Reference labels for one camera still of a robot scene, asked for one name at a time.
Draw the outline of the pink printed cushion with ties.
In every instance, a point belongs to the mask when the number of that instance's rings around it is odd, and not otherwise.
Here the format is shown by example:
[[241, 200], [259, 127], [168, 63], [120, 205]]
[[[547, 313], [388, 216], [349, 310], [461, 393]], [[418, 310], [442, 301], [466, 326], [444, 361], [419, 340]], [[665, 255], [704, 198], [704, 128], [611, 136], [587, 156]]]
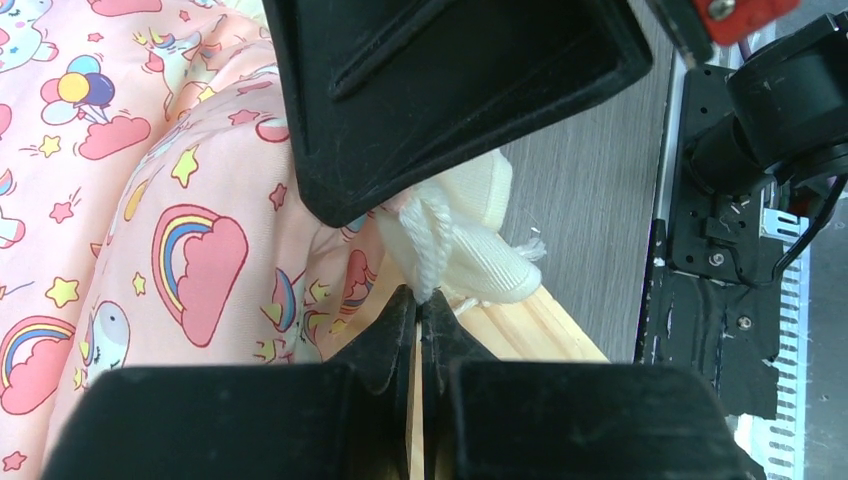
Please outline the pink printed cushion with ties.
[[304, 206], [258, 1], [1, 5], [1, 475], [104, 373], [315, 362], [399, 261], [455, 312], [526, 299], [493, 150], [345, 226]]

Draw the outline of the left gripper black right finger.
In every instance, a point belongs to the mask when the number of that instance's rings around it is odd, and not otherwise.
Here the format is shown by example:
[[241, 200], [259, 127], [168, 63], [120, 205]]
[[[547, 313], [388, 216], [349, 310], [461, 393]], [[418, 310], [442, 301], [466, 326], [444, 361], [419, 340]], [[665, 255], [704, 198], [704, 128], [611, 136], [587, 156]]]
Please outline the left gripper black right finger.
[[422, 328], [428, 479], [745, 479], [700, 377], [636, 364], [496, 358], [435, 293]]

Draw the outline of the wooden slatted pet bed frame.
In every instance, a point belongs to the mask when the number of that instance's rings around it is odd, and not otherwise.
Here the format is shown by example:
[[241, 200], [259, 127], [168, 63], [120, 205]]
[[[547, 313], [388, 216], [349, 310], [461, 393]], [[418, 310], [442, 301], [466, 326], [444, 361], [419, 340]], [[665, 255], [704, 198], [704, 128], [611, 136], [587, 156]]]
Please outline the wooden slatted pet bed frame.
[[[390, 256], [381, 263], [377, 281], [357, 313], [345, 325], [336, 322], [323, 341], [322, 352], [337, 353], [364, 331], [380, 313], [404, 278]], [[475, 306], [459, 316], [459, 322], [501, 359], [557, 362], [605, 362], [607, 357], [578, 326], [547, 289], [539, 287], [519, 303]], [[410, 477], [425, 479], [423, 453], [422, 354], [415, 344], [414, 390], [410, 395], [406, 427], [406, 457]]]

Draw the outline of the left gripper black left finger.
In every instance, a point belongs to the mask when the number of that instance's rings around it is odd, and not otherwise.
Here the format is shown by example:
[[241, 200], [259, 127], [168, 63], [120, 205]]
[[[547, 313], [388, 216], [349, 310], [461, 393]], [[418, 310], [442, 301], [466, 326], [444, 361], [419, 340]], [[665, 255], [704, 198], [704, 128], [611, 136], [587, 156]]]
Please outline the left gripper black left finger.
[[406, 479], [416, 303], [399, 286], [322, 363], [101, 375], [46, 479]]

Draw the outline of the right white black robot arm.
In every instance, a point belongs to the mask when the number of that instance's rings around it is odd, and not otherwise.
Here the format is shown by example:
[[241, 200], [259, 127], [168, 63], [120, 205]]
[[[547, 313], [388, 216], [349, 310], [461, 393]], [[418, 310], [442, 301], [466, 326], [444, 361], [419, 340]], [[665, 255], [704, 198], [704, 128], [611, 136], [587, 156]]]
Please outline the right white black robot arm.
[[[653, 57], [625, 1], [268, 1], [300, 196], [341, 227], [400, 192], [613, 98]], [[824, 14], [726, 80], [703, 188], [847, 170], [847, 16]]]

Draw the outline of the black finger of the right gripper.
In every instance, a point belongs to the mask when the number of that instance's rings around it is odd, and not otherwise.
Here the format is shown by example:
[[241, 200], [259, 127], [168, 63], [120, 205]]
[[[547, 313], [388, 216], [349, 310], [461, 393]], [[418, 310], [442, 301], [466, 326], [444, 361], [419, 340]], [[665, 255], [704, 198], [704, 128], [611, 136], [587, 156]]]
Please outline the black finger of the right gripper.
[[625, 1], [268, 1], [300, 197], [344, 226], [614, 97], [653, 58]]

